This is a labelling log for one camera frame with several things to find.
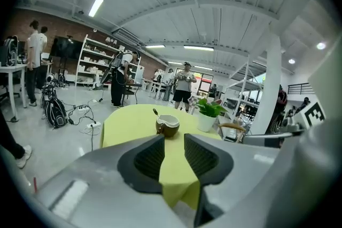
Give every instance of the wall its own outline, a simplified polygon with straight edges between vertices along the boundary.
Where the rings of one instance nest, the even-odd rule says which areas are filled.
[[[2,39],[8,36],[17,35],[19,40],[25,41],[30,35],[29,24],[32,20],[38,20],[39,30],[42,26],[47,26],[48,32],[48,44],[44,52],[50,53],[55,36],[67,37],[71,35],[74,40],[83,42],[84,37],[88,34],[88,37],[93,40],[105,43],[105,39],[108,37],[107,34],[97,31],[94,33],[93,29],[76,22],[72,22],[66,19],[55,17],[53,15],[35,12],[23,9],[14,9],[11,19],[7,23],[7,28],[3,33]],[[125,43],[120,43],[126,48],[133,50]],[[154,59],[141,54],[141,65],[145,67],[144,78],[151,78],[154,74],[155,69],[160,68],[165,70],[165,66],[155,61]],[[59,58],[54,58],[53,71],[58,70]],[[77,69],[77,60],[68,60],[66,64],[69,74],[75,74]]]

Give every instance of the man in black shorts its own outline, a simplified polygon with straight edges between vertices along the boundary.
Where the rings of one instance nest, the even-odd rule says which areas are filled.
[[[177,73],[175,80],[178,80],[176,92],[173,96],[175,108],[178,109],[180,102],[185,103],[185,111],[189,111],[189,99],[191,97],[191,83],[196,83],[195,75],[190,72],[191,65],[188,62],[184,63],[184,70]]]

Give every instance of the green plant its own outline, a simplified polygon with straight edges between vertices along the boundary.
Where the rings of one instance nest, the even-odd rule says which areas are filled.
[[[200,113],[213,118],[219,116],[221,112],[226,112],[226,110],[216,102],[211,102],[211,104],[209,104],[206,98],[198,101],[198,104],[196,105],[199,107]]]

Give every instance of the gray floor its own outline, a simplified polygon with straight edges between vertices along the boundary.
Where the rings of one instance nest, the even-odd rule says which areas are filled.
[[[67,86],[67,89],[58,89],[57,96],[65,104],[86,104],[92,99],[100,99],[102,91],[91,91],[86,87],[77,87],[77,100],[74,103],[73,85]],[[173,104],[156,100],[149,97],[149,93],[139,90],[137,93],[139,104],[157,104],[169,105]],[[124,105],[135,104],[135,97],[128,96],[125,98]],[[101,123],[117,108],[111,105],[110,91],[104,91],[104,99],[101,103],[89,103],[94,112],[94,119]],[[33,177],[36,177],[37,187],[39,188],[44,182],[55,175],[57,172],[66,167],[69,163],[82,156],[84,153],[91,151],[91,135],[81,133],[91,123],[90,119],[84,118],[79,125],[67,124],[62,128],[53,129],[49,126],[46,120],[42,120],[43,110],[37,107],[28,106],[22,107],[21,98],[15,99],[17,109],[17,123],[7,123],[10,130],[17,141],[21,145],[29,144],[33,148],[31,158],[28,160],[23,171],[27,179],[32,182]],[[66,109],[71,109],[71,106],[65,105]],[[12,117],[9,100],[2,104],[2,112],[7,120]],[[72,119],[77,122],[82,114],[74,112]],[[93,137],[94,149],[99,147],[100,133]]]

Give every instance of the backpack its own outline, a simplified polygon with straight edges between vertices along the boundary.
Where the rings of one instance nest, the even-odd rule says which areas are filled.
[[[42,107],[49,124],[54,128],[60,128],[67,123],[67,115],[64,104],[57,98],[53,85],[49,84],[42,92]]]

